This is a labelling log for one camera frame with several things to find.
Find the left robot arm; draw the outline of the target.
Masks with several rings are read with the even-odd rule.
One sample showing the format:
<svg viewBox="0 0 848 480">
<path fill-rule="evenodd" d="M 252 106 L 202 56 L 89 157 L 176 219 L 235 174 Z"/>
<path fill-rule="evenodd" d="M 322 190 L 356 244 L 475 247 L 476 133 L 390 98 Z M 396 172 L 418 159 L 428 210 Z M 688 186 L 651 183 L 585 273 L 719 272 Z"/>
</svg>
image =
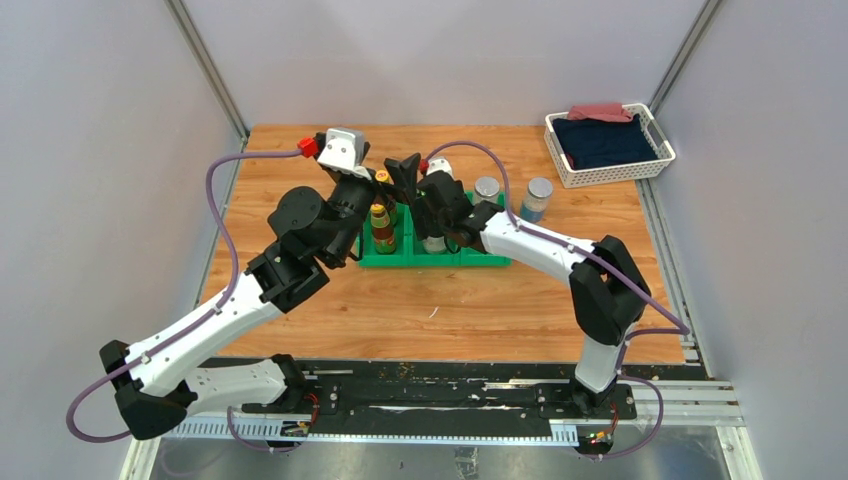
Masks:
<svg viewBox="0 0 848 480">
<path fill-rule="evenodd" d="M 358 156 L 318 164 L 334 181 L 329 197 L 299 186 L 268 217 L 272 243 L 236 269 L 227 286 L 165 330 L 136 343 L 114 340 L 99 352 L 130 436 L 162 436 L 191 416 L 243 405 L 298 411 L 310 399 L 307 380 L 289 355 L 251 364 L 208 367 L 216 352 L 250 330 L 294 310 L 342 268 L 377 199 L 410 204 L 421 157 L 388 159 L 381 182 Z"/>
</svg>

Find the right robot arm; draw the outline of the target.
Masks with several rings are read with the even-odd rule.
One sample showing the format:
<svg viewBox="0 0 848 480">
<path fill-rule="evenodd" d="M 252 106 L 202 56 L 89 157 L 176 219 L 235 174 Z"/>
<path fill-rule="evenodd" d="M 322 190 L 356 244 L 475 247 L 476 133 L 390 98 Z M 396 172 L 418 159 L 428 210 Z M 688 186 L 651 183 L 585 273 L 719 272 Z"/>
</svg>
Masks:
<svg viewBox="0 0 848 480">
<path fill-rule="evenodd" d="M 625 338 L 651 298 L 624 243 L 610 235 L 593 242 L 556 233 L 521 220 L 498 201 L 473 203 L 463 184 L 444 172 L 405 191 L 417 229 L 432 228 L 459 248 L 515 260 L 569 288 L 584 335 L 571 403 L 589 418 L 607 409 Z"/>
</svg>

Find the black-spout seasoning jar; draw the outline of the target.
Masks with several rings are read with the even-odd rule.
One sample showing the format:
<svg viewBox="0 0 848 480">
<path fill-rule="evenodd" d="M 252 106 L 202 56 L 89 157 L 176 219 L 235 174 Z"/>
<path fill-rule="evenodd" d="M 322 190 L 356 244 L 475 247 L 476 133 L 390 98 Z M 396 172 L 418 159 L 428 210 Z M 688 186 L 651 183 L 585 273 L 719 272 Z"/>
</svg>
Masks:
<svg viewBox="0 0 848 480">
<path fill-rule="evenodd" d="M 440 255 L 448 250 L 444 236 L 428 236 L 422 241 L 422 247 L 427 254 Z"/>
</svg>

